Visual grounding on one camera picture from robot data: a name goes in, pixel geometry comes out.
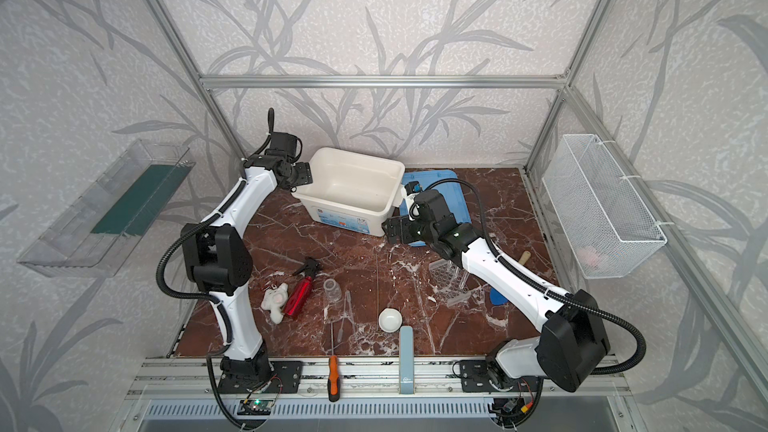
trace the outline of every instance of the white stuffed toy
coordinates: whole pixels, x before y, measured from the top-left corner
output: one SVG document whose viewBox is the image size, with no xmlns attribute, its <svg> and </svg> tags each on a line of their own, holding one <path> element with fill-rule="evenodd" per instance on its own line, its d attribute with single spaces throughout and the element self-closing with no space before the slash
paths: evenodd
<svg viewBox="0 0 768 432">
<path fill-rule="evenodd" d="M 279 287 L 267 289 L 264 292 L 264 300 L 261 301 L 261 308 L 265 311 L 270 311 L 270 319 L 275 324 L 279 324 L 283 321 L 283 312 L 280 309 L 285 305 L 288 300 L 288 284 L 280 284 Z"/>
</svg>

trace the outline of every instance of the screwdriver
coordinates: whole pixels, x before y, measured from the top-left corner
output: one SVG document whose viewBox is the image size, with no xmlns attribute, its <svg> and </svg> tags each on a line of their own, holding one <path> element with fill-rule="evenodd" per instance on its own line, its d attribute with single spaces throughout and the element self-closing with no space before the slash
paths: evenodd
<svg viewBox="0 0 768 432">
<path fill-rule="evenodd" d="M 340 396 L 339 360 L 333 353 L 333 322 L 331 322 L 331 357 L 328 359 L 328 368 L 331 370 L 328 376 L 328 400 L 336 402 Z"/>
</svg>

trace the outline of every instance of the wire mesh basket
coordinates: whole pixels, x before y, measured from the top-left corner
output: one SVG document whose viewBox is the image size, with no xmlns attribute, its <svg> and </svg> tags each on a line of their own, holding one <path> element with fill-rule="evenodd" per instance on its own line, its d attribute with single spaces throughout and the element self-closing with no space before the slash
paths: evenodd
<svg viewBox="0 0 768 432">
<path fill-rule="evenodd" d="M 623 277 L 667 243 L 631 178 L 594 134 L 563 135 L 543 182 L 586 278 Z"/>
</svg>

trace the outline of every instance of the metal grate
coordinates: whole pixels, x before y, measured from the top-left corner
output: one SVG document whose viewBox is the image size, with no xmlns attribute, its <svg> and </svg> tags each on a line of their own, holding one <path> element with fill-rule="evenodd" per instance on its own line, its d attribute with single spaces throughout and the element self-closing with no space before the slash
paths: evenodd
<svg viewBox="0 0 768 432">
<path fill-rule="evenodd" d="M 544 173 L 586 278 L 623 277 L 667 243 L 631 179 L 594 134 L 563 135 Z"/>
<path fill-rule="evenodd" d="M 487 418 L 491 398 L 281 398 L 272 409 L 271 420 L 286 419 L 381 419 L 381 418 Z M 225 400 L 234 414 L 238 400 Z M 221 418 L 216 402 L 208 399 L 152 400 L 145 420 L 201 420 Z"/>
</svg>

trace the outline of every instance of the green board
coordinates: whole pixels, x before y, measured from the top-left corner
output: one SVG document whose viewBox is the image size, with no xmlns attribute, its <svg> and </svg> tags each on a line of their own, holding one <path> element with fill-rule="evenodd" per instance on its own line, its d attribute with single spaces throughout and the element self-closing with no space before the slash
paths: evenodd
<svg viewBox="0 0 768 432">
<path fill-rule="evenodd" d="M 146 234 L 191 169 L 149 166 L 91 229 L 91 234 Z"/>
</svg>

